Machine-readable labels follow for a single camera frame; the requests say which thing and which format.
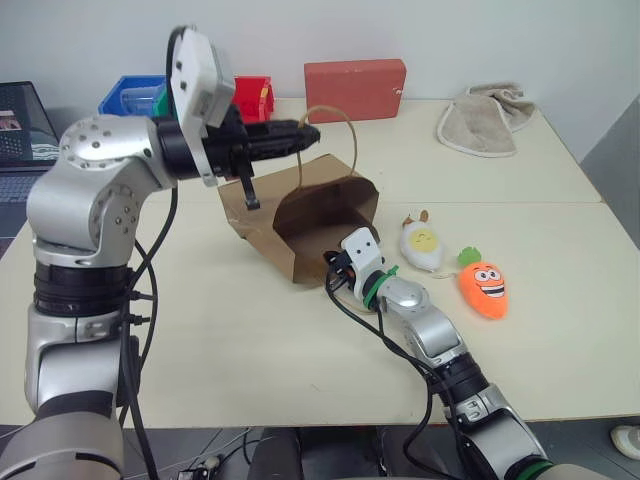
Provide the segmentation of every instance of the orange carrot toy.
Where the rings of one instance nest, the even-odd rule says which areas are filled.
[[[467,247],[458,255],[463,267],[458,286],[471,307],[485,317],[498,320],[507,314],[507,290],[502,272],[491,263],[482,262],[475,247]]]

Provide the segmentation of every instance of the laptop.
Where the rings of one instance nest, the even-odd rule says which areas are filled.
[[[58,159],[58,137],[31,82],[0,83],[0,238],[26,220],[35,181]]]

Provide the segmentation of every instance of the beige cloth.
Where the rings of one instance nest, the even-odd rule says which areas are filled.
[[[520,100],[515,83],[493,83],[467,89],[445,111],[436,134],[443,144],[480,157],[516,153],[512,132],[527,125],[535,105]]]

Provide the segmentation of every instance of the green ring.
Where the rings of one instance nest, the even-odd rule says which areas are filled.
[[[540,475],[543,471],[548,470],[551,467],[553,467],[553,463],[551,463],[551,462],[549,462],[547,460],[543,460],[541,462],[534,463],[533,465],[529,465],[522,472],[520,472],[520,475],[518,475],[516,477],[516,480],[530,480],[530,479],[533,479],[533,478],[537,477],[538,475]]]
[[[369,290],[369,293],[367,293],[367,296],[364,297],[364,300],[362,301],[365,307],[369,308],[369,304],[371,303],[371,300],[373,300],[373,297],[375,296],[375,294],[378,293],[378,289],[380,288],[380,285],[382,285],[387,278],[393,277],[398,271],[398,268],[400,267],[398,267],[397,265],[394,265],[392,268],[389,269],[387,273],[385,273],[378,280],[376,280],[376,283],[373,284],[373,287],[371,287],[371,290]]]

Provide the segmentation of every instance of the bag handle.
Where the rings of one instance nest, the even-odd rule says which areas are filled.
[[[309,115],[320,110],[340,115],[341,117],[344,117],[345,122],[347,122],[349,130],[351,130],[351,136],[353,137],[353,165],[351,165],[351,171],[349,172],[349,175],[353,175],[353,172],[356,169],[356,162],[358,161],[358,138],[356,137],[356,131],[353,128],[351,119],[346,113],[344,113],[339,108],[331,107],[329,105],[315,105],[309,108],[305,112],[305,114],[302,116],[302,118],[298,122],[298,128],[302,128],[304,126],[304,123],[309,117]],[[297,190],[298,188],[302,187],[302,158],[300,157],[299,151],[296,152],[296,157],[298,158],[298,186],[296,187],[296,190]]]

